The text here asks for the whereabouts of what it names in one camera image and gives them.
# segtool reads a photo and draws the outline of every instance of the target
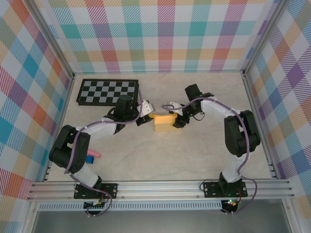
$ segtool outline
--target black and white checkerboard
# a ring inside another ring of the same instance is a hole
[[[138,80],[83,79],[78,94],[79,105],[116,106],[120,95],[129,95],[137,102]]]

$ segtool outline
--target colorful plaid backdrop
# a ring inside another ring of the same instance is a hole
[[[251,71],[255,95],[282,178],[296,192],[311,231],[311,0],[292,0]]]
[[[69,77],[22,0],[0,0],[0,232],[17,232],[44,171]]]
[[[73,69],[80,72],[240,70],[273,4],[273,0],[36,2]]]

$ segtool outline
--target pink marker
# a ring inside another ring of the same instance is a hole
[[[87,155],[92,156],[92,157],[96,157],[96,158],[100,158],[101,157],[101,154],[99,154],[96,151],[90,150],[90,149],[87,150]]]

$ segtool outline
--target marble table surface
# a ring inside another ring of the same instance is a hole
[[[155,112],[165,113],[167,102],[187,103],[184,89],[198,84],[203,93],[214,94],[219,101],[234,109],[250,110],[249,101],[239,73],[122,73],[77,75],[69,101],[64,125],[84,126],[99,120],[111,107],[78,106],[76,98],[82,79],[138,79],[145,100]],[[225,146],[224,124],[206,115],[178,132],[155,133],[153,121],[139,127],[127,125],[119,133],[90,144],[100,152],[89,165],[106,181],[203,180],[218,179],[232,156]],[[49,181],[70,181],[64,169],[53,164]],[[258,146],[242,169],[244,176],[271,178],[262,146]]]

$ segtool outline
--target yellow sponge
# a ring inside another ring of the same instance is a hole
[[[155,120],[155,131],[156,132],[169,132],[169,131],[179,131],[181,130],[178,128],[175,128],[174,126],[172,126],[172,124],[174,123],[177,114],[172,114],[172,115],[154,115],[154,114],[150,114],[150,117],[154,118]]]

